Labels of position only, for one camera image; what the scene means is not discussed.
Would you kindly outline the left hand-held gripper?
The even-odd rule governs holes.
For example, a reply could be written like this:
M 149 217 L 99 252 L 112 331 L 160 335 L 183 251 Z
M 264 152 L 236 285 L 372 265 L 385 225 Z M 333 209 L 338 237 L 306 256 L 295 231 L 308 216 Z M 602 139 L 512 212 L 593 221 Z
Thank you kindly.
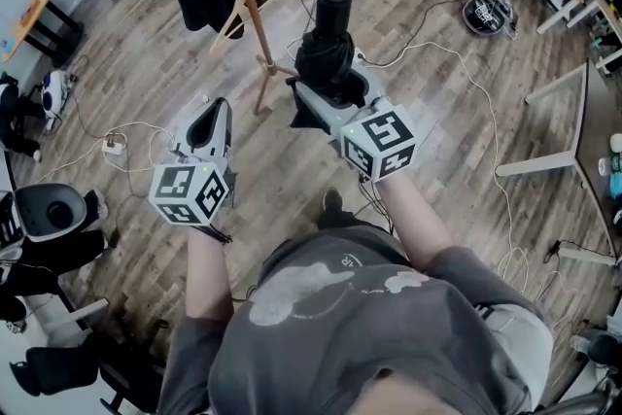
M 154 170 L 148 200 L 173 225 L 207 226 L 221 209 L 230 209 L 234 203 L 236 174 L 228 165 L 228 101 L 219 97 L 201 103 L 180 124 L 175 141 L 172 159 Z

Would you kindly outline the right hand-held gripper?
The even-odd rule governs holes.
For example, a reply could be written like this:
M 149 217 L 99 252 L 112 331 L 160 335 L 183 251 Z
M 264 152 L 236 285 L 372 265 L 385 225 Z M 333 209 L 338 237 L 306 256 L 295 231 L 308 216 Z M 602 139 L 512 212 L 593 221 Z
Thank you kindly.
M 337 132 L 341 157 L 371 183 L 412 164 L 418 148 L 412 120 L 402 105 L 383 97 L 380 79 L 366 67 L 359 48 L 336 100 L 298 80 L 293 94 L 293 128 L 320 129 L 328 136 Z

